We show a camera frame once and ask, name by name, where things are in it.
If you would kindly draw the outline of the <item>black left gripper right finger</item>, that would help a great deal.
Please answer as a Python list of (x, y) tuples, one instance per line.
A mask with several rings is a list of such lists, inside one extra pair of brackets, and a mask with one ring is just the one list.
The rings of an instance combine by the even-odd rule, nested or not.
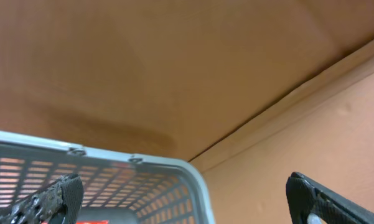
[(374, 224), (374, 213), (346, 199), (300, 172), (286, 182), (286, 197), (293, 224)]

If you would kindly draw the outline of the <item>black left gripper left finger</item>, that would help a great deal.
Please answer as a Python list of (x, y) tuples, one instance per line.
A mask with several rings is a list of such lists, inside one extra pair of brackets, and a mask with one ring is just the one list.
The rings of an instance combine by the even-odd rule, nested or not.
[(83, 182), (78, 174), (61, 176), (1, 210), (0, 224), (75, 224), (83, 196)]

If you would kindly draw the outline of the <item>red Nescafe coffee stick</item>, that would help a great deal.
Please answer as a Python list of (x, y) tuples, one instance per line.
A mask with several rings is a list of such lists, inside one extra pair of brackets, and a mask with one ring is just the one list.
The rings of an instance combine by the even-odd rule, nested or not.
[(75, 224), (109, 224), (108, 220), (101, 220), (101, 221), (80, 221), (76, 222)]

